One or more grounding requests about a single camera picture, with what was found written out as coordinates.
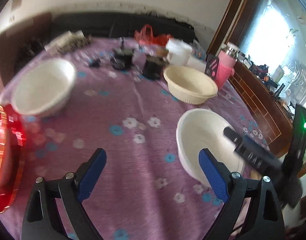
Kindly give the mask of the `red glass plate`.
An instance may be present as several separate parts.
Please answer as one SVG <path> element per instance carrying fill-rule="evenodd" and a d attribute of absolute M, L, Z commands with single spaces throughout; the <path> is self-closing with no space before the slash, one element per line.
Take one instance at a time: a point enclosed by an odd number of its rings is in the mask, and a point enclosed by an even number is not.
<path fill-rule="evenodd" d="M 0 105 L 0 213 L 14 202 L 25 164 L 22 117 L 10 104 Z"/>

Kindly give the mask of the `white foam bowl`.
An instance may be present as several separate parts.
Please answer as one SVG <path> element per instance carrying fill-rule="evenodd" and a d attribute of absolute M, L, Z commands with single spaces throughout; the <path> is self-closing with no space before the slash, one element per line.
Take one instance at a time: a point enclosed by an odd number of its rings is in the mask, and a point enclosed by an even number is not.
<path fill-rule="evenodd" d="M 69 61 L 43 61 L 21 77 L 12 92 L 11 105 L 25 116 L 55 115 L 67 104 L 76 78 L 76 67 Z"/>
<path fill-rule="evenodd" d="M 240 174 L 244 171 L 244 160 L 234 152 L 233 142 L 224 136 L 226 127 L 231 128 L 231 125 L 208 109 L 191 109 L 178 120 L 176 142 L 180 163 L 192 178 L 206 187 L 210 184 L 199 165 L 199 152 L 204 148 L 229 171 Z"/>

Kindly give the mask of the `cream plastic bowl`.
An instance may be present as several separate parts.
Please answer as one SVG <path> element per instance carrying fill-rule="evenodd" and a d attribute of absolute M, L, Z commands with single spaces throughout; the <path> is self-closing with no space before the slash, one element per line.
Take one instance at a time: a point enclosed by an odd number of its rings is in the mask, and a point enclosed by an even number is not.
<path fill-rule="evenodd" d="M 168 66 L 163 76 L 171 95 L 190 105 L 201 105 L 218 94 L 216 83 L 194 68 Z"/>

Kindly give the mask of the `pink thermos bottle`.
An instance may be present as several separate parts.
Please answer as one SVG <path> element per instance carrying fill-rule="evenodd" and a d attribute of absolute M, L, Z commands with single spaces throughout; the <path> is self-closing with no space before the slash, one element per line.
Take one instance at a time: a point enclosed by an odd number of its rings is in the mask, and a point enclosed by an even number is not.
<path fill-rule="evenodd" d="M 237 62 L 240 49 L 233 43 L 228 42 L 218 54 L 219 65 L 216 73 L 215 83 L 221 90 L 230 76 L 234 75 L 234 66 Z"/>

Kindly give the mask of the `black phone stand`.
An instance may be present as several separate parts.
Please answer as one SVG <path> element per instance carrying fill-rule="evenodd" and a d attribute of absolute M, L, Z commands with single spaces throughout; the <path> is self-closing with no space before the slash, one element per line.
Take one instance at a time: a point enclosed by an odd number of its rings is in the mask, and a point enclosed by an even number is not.
<path fill-rule="evenodd" d="M 216 79 L 216 74 L 219 67 L 219 58 L 215 55 L 208 54 L 206 58 L 205 74 L 209 76 L 213 81 Z"/>

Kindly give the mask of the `purple floral tablecloth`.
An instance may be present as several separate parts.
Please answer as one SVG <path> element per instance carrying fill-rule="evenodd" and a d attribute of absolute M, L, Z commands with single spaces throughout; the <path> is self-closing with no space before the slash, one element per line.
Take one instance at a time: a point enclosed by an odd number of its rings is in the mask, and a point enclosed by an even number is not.
<path fill-rule="evenodd" d="M 84 208 L 105 239 L 201 239 L 222 202 L 190 177 L 177 155 L 178 119 L 191 107 L 163 81 L 116 71 L 117 39 L 64 55 L 77 68 L 69 102 L 50 118 L 27 117 L 27 155 L 12 206 L 0 214 L 20 239 L 36 178 L 61 178 L 103 148 L 107 163 Z"/>

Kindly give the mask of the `white plastic jar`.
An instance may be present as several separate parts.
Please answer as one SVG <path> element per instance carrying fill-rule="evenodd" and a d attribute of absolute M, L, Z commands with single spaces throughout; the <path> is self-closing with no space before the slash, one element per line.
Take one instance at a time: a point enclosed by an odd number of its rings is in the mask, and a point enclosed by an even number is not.
<path fill-rule="evenodd" d="M 175 38 L 170 38 L 165 48 L 168 51 L 167 61 L 172 66 L 185 66 L 193 52 L 191 45 Z"/>

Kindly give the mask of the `dark jar with cork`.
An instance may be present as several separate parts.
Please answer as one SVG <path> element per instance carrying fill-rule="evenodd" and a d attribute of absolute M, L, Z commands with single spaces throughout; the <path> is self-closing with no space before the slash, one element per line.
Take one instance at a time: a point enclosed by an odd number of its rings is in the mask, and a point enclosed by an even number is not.
<path fill-rule="evenodd" d="M 166 59 L 169 51 L 160 50 L 156 55 L 145 53 L 145 64 L 142 69 L 142 75 L 149 80 L 159 80 L 162 75 L 163 68 L 168 65 Z"/>

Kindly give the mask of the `red plastic bag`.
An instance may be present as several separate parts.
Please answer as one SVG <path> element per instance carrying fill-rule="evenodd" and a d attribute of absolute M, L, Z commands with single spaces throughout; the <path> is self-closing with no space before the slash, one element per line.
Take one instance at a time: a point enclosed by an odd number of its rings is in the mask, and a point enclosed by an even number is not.
<path fill-rule="evenodd" d="M 139 44 L 158 45 L 165 47 L 169 39 L 173 38 L 171 34 L 160 34 L 154 36 L 152 26 L 146 24 L 140 31 L 135 31 L 134 39 Z"/>

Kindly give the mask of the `black sofa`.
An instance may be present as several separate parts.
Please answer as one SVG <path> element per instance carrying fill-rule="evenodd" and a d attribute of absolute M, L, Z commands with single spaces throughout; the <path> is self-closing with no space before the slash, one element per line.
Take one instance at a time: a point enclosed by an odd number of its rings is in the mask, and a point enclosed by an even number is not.
<path fill-rule="evenodd" d="M 186 43 L 192 43 L 197 39 L 193 26 L 178 22 L 174 18 L 122 12 L 62 14 L 52 20 L 50 38 L 56 38 L 67 31 L 76 32 L 79 30 L 85 35 L 94 37 L 134 37 L 135 31 L 140 31 L 146 24 L 152 26 L 154 36 L 170 34 Z"/>

